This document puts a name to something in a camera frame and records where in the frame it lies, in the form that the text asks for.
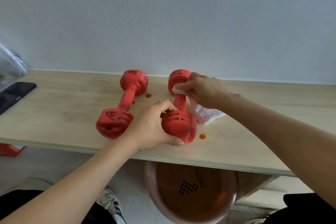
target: wooden desk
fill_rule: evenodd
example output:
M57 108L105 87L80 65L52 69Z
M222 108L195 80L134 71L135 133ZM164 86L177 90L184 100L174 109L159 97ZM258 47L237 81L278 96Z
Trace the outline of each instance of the wooden desk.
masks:
M0 116L0 140L45 148L95 153L107 138L95 122L103 109L117 107L121 75L31 71L23 79L38 88ZM130 112L158 99L173 97L168 78L149 77L147 93L136 96ZM226 81L229 90L248 99L336 134L336 86ZM205 134L205 140L199 134ZM132 158L216 167L253 173L293 176L258 138L225 116L199 125L195 141L183 147L161 145Z

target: phone screen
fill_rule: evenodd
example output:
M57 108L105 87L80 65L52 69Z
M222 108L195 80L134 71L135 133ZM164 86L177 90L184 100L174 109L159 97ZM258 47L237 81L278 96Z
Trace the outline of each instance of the phone screen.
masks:
M16 82L0 92L0 115L35 88L32 82Z

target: red object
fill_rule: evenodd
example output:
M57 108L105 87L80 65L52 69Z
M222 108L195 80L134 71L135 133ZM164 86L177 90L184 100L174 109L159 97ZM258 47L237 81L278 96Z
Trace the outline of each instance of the red object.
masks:
M120 79L120 86L125 91L118 108L103 110L96 122L96 128L104 137L116 139L131 124L134 116L128 111L135 95L145 93L148 85L146 74L140 70L127 70Z
M168 79L168 90L171 94L173 87L176 84L188 81L190 72L187 70L175 70ZM191 143L194 141L197 134L197 120L189 112L186 111L186 96L176 94L174 105L178 111L169 111L162 118L163 130L173 136L177 136L184 141L184 143Z
M0 156L16 157L23 151L25 146L15 146L11 144L0 143Z

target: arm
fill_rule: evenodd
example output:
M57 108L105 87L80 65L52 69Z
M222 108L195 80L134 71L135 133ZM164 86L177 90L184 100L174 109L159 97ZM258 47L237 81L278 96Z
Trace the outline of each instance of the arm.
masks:
M146 108L118 139L109 142L90 160L57 184L0 221L0 224L81 223L99 192L137 150L158 144L183 145L177 137L166 134L160 121L165 110L177 110L168 101Z
M239 94L215 78L192 73L177 86L199 104L225 112L254 133L309 188L336 208L336 136L292 119Z

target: textured wallpaper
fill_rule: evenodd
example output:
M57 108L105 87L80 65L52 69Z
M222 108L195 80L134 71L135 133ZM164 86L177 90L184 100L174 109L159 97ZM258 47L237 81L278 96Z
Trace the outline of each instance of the textured wallpaper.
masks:
M33 68L336 84L335 0L0 0Z

